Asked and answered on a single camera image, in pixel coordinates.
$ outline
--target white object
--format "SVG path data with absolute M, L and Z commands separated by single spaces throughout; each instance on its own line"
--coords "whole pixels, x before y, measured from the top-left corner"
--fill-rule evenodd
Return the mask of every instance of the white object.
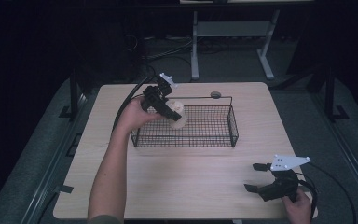
M 172 77 L 165 76 L 164 73 L 159 74 L 159 76 L 164 78 L 164 80 L 166 80 L 168 83 L 170 83 L 171 86 L 178 88 L 179 85 L 173 82 Z
M 165 103 L 171 110 L 175 111 L 176 113 L 182 116 L 179 120 L 174 121 L 173 119 L 168 119 L 170 126 L 173 129 L 181 129 L 185 127 L 187 122 L 187 115 L 185 114 L 185 106 L 180 101 L 169 100 Z
M 271 171 L 290 170 L 307 162 L 310 162 L 310 157 L 292 157 L 292 156 L 275 155 L 274 162 L 271 165 Z

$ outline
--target gray carpet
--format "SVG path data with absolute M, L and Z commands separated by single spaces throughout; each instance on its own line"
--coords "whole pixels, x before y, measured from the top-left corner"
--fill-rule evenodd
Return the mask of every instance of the gray carpet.
M 273 81 L 267 81 L 255 54 L 262 40 L 247 39 L 242 42 L 235 40 L 235 43 L 232 41 L 229 48 L 223 48 L 220 51 L 219 47 L 216 50 L 218 52 L 200 54 L 200 80 L 198 82 L 262 81 L 273 86 L 290 78 L 285 74 L 285 69 L 290 62 L 296 43 L 275 42 L 271 45 L 268 59 L 272 70 L 276 71 L 276 78 Z M 176 44 L 149 43 L 151 54 L 175 47 Z M 165 72 L 173 76 L 177 82 L 188 82 L 191 77 L 189 56 L 189 52 L 175 54 L 175 57 L 164 58 L 149 64 L 157 73 Z M 358 219 L 358 183 L 332 132 L 332 124 L 326 120 L 319 106 L 318 102 L 323 101 L 324 93 L 315 95 L 307 93 L 306 83 L 305 78 L 287 90 L 271 91 L 272 97 L 297 156 L 311 157 L 313 163 L 333 175 L 345 187 L 353 199 Z M 0 193 L 0 223 L 21 223 L 29 204 L 37 193 L 36 190 L 38 187 L 43 187 L 39 184 L 51 165 L 51 160 L 57 155 L 56 149 L 58 147 L 66 148 L 66 150 L 75 149 L 70 145 L 76 135 L 83 132 L 97 94 L 98 88 L 93 89 L 93 92 L 87 95 L 87 101 L 81 107 L 76 121 L 69 122 L 69 119 L 59 118 L 62 108 L 70 103 L 69 82 L 62 84 Z M 358 106 L 348 90 L 339 82 L 337 82 L 336 103 L 344 107 L 350 119 L 339 120 L 334 124 L 334 128 L 339 128 L 358 160 Z M 72 157 L 65 156 L 65 154 L 66 151 L 56 160 L 55 173 L 49 184 L 44 186 L 46 191 L 41 197 L 41 206 L 34 211 L 32 217 L 27 219 L 31 220 L 28 223 L 38 223 L 39 218 L 39 223 L 85 223 L 84 220 L 58 220 L 52 215 L 57 200 L 54 189 L 63 183 L 72 161 Z M 319 190 L 319 216 L 314 219 L 313 223 L 352 223 L 350 204 L 339 186 L 327 175 L 309 165 L 303 165 L 302 169 L 304 174 L 315 182 Z M 129 221 L 129 223 L 151 222 L 150 220 Z M 288 223 L 286 220 L 244 220 L 243 222 Z M 231 223 L 231 221 L 176 220 L 169 221 L 169 223 Z

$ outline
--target black tape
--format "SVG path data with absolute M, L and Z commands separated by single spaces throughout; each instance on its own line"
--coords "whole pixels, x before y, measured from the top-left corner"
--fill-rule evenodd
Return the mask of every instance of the black tape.
M 254 170 L 256 171 L 267 171 L 269 166 L 267 164 L 255 163 L 253 164 Z
M 72 193 L 72 190 L 74 190 L 74 187 L 70 187 L 70 186 L 66 186 L 66 185 L 61 185 L 61 186 L 57 186 L 54 190 L 54 192 L 60 193 L 60 192 L 64 192 L 64 193 Z
M 247 185 L 247 184 L 244 184 L 246 190 L 248 192 L 251 192 L 251 193 L 258 193 L 258 187 L 257 186 L 254 186 L 254 185 Z

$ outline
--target human arm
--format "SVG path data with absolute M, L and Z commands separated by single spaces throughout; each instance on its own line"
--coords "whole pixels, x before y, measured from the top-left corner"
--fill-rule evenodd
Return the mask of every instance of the human arm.
M 100 215 L 109 215 L 116 217 L 121 223 L 124 221 L 127 196 L 127 144 L 130 132 L 148 121 L 162 118 L 160 114 L 144 112 L 141 101 L 142 98 L 130 101 L 112 132 L 92 185 L 89 220 Z
M 287 196 L 282 201 L 291 224 L 310 224 L 310 198 L 302 189 L 297 190 L 294 203 Z

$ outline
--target hand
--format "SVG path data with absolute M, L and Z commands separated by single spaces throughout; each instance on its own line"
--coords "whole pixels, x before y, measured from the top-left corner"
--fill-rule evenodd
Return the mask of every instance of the hand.
M 287 196 L 282 197 L 282 201 L 291 224 L 310 223 L 310 198 L 304 191 L 297 189 L 296 201 L 294 203 Z
M 124 129 L 125 132 L 129 133 L 132 130 L 144 126 L 149 121 L 164 118 L 158 113 L 144 112 L 141 108 L 141 102 L 143 100 L 144 97 L 137 97 L 127 104 L 126 108 L 121 113 L 116 128 Z

